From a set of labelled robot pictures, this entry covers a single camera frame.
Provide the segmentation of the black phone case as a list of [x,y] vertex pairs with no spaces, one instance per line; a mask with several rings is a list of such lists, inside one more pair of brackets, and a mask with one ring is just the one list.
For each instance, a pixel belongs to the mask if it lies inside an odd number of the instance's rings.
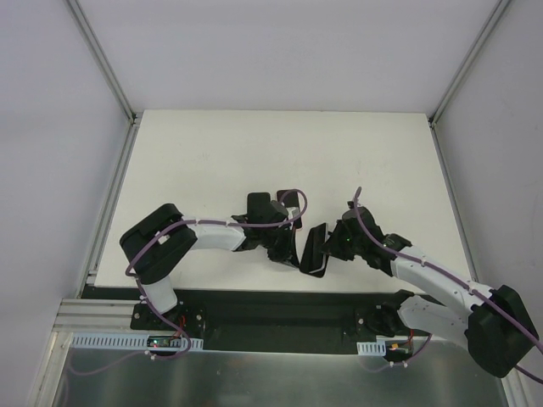
[[322,260],[323,253],[321,252],[322,245],[326,242],[328,236],[327,223],[322,223],[312,227],[309,231],[305,242],[305,248],[302,253],[299,263],[299,270],[308,276],[315,278],[323,278],[323,275],[312,275],[311,271]]
[[247,195],[247,219],[251,224],[268,223],[271,195],[268,192],[250,192]]

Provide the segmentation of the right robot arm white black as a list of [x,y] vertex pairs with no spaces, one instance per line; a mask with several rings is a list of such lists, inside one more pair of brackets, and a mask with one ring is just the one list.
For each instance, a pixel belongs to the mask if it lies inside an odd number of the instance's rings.
[[345,212],[322,251],[343,261],[362,258],[370,267],[430,296],[406,294],[382,313],[391,334],[406,329],[442,337],[464,348],[492,376],[503,378],[542,343],[523,300],[512,288],[492,288],[435,264],[406,238],[385,234],[365,207]]

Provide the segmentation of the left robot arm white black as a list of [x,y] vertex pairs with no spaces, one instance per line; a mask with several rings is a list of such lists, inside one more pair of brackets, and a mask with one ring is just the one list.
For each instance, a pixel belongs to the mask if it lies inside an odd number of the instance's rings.
[[147,301],[150,320],[162,330],[179,320],[179,300],[170,273],[191,250],[229,252],[267,250],[269,260],[297,267],[295,233],[307,205],[298,189],[280,193],[251,192],[242,215],[225,220],[185,216],[175,204],[165,203],[120,238],[129,265],[126,275],[135,279]]

